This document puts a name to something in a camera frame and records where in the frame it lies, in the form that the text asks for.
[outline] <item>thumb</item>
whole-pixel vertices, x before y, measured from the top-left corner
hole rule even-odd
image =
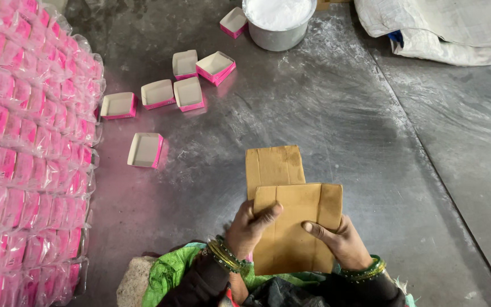
[[[304,230],[316,237],[317,239],[323,241],[325,244],[329,244],[331,241],[334,241],[335,234],[328,231],[325,227],[316,224],[314,222],[302,222],[302,227]]]
[[[254,232],[264,231],[266,227],[269,227],[269,225],[272,224],[278,218],[278,216],[280,216],[280,214],[282,214],[282,212],[282,204],[276,202],[274,206],[266,208],[258,214],[257,219],[250,225],[251,230]]]

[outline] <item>white powder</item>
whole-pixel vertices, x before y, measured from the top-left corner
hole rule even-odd
[[[282,31],[298,25],[310,8],[310,0],[249,0],[246,16],[263,29]]]

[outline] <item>pink cardboard tray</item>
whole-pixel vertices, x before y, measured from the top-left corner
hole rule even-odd
[[[132,92],[106,95],[101,104],[101,116],[106,120],[136,116],[137,96]]]
[[[179,81],[198,76],[194,67],[196,62],[198,62],[196,50],[174,53],[172,66],[174,67],[174,76],[176,79]]]
[[[128,153],[128,165],[157,168],[163,140],[158,133],[136,133]]]
[[[247,28],[247,18],[244,11],[241,8],[234,8],[219,22],[221,30],[228,34],[230,37],[236,39]]]
[[[220,51],[196,62],[196,71],[215,86],[219,86],[235,68],[236,62]]]
[[[172,81],[166,79],[142,86],[141,102],[147,110],[175,103]]]
[[[175,82],[174,96],[181,112],[204,107],[202,88],[200,87],[198,77]]]

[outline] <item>folded cardboard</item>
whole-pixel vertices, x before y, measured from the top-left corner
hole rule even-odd
[[[198,76],[195,64],[198,62],[196,50],[174,53],[172,66],[174,67],[174,76],[177,80],[183,80]]]
[[[177,81],[174,83],[174,95],[177,106],[181,112],[202,108],[204,99],[202,96],[202,88],[198,77]]]
[[[248,149],[245,152],[247,199],[260,186],[306,183],[297,145]]]
[[[235,68],[236,62],[220,51],[208,55],[196,63],[196,72],[215,86],[219,86]]]
[[[337,229],[342,215],[342,185],[302,184],[258,187],[253,212],[279,201],[284,211],[265,229],[253,251],[256,275],[303,271],[331,273],[333,255],[327,245],[301,226],[313,221]]]
[[[101,104],[101,116],[106,120],[136,116],[138,98],[132,92],[106,95]]]
[[[221,30],[236,39],[248,27],[247,18],[242,8],[234,8],[219,22]]]
[[[141,102],[147,110],[175,103],[172,81],[166,79],[142,86]]]
[[[157,168],[163,140],[158,133],[136,133],[128,153],[128,165]]]

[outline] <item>aluminum pot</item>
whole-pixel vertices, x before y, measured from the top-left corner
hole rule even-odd
[[[249,0],[242,0],[242,9],[244,10],[246,16],[248,16],[248,2]],[[312,15],[314,15],[315,8],[317,6],[317,0],[310,0],[310,2],[310,13],[308,13],[307,17],[299,22],[295,27],[287,30],[271,31],[263,29],[248,19],[249,34],[251,34],[251,38],[255,44],[269,51],[284,51],[293,48],[300,43],[306,36],[308,21]]]

